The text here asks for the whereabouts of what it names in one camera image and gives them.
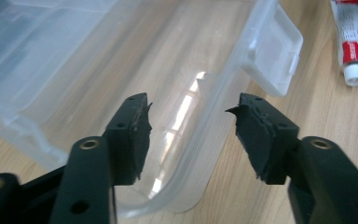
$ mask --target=wooden surface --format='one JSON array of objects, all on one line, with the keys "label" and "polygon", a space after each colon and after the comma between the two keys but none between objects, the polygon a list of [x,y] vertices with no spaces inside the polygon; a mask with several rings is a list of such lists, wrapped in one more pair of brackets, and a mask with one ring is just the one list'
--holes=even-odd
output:
[{"label": "wooden surface", "polygon": [[[338,143],[358,166],[358,88],[345,85],[337,65],[336,28],[327,0],[282,0],[282,7],[304,36],[296,75],[287,96],[267,96],[252,82],[248,92],[265,97],[300,128]],[[0,173],[22,182],[45,171],[0,139]],[[234,129],[226,141],[200,202],[182,214],[160,211],[120,223],[293,223],[286,186],[255,179]]]}]

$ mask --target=clear plastic box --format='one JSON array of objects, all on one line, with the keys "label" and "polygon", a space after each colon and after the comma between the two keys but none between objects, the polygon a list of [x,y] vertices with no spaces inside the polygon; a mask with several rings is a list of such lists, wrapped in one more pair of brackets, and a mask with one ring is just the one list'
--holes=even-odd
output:
[{"label": "clear plastic box", "polygon": [[118,213],[185,211],[233,124],[225,109],[250,76],[284,95],[301,45],[277,0],[0,1],[0,135],[51,170],[147,92],[151,146]]}]

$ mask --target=tube cap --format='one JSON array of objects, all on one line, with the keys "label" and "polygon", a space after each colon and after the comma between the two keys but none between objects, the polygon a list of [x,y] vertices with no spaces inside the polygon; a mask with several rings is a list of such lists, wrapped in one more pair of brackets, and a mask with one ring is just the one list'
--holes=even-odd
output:
[{"label": "tube cap", "polygon": [[345,83],[348,86],[358,86],[358,63],[349,64],[344,68]]}]

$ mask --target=toothpaste tube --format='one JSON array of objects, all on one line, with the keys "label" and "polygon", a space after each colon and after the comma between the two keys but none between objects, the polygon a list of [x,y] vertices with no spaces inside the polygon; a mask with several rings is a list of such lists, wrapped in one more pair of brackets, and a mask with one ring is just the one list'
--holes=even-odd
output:
[{"label": "toothpaste tube", "polygon": [[348,86],[358,86],[358,0],[331,0],[337,27],[338,62]]}]

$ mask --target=wooden table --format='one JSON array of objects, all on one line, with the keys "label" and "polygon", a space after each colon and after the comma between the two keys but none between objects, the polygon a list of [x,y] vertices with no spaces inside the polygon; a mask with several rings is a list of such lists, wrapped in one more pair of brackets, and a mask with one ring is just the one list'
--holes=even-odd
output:
[{"label": "wooden table", "polygon": [[[358,166],[358,87],[345,85],[337,65],[336,28],[329,1],[282,0],[282,7],[304,36],[296,75],[288,94],[267,96],[254,82],[248,92],[265,97],[300,128],[338,143]],[[22,182],[45,173],[0,138],[0,173]],[[160,211],[120,223],[293,223],[287,186],[267,186],[255,178],[232,128],[200,202],[183,214]]]}]

